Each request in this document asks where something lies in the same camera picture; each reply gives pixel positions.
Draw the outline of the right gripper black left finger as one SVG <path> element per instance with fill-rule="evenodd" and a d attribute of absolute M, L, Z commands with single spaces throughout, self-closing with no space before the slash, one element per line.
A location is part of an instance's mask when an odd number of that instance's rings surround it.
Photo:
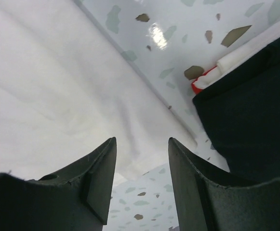
<path fill-rule="evenodd" d="M 116 138 L 39 180 L 0 173 L 0 231 L 100 231 L 107 224 Z"/>

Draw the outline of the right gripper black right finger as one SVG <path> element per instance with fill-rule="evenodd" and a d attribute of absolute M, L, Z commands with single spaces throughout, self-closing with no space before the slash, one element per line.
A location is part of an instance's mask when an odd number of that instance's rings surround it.
<path fill-rule="evenodd" d="M 263 183 L 230 174 L 175 138 L 169 165 L 182 231 L 280 231 L 280 178 Z"/>

